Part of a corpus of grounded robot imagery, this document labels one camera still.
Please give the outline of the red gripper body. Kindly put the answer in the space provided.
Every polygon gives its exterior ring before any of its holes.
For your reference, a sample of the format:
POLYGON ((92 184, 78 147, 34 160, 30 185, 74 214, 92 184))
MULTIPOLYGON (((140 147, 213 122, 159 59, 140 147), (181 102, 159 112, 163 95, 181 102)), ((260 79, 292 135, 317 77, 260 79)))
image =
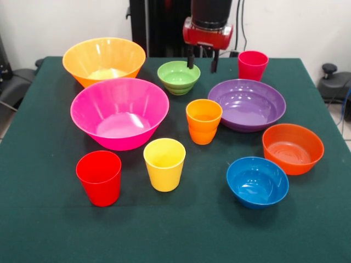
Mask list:
POLYGON ((201 45, 214 50, 226 50, 233 35, 233 25, 225 25, 218 30, 205 30, 192 23, 187 17, 183 25, 184 42, 188 45, 201 45))

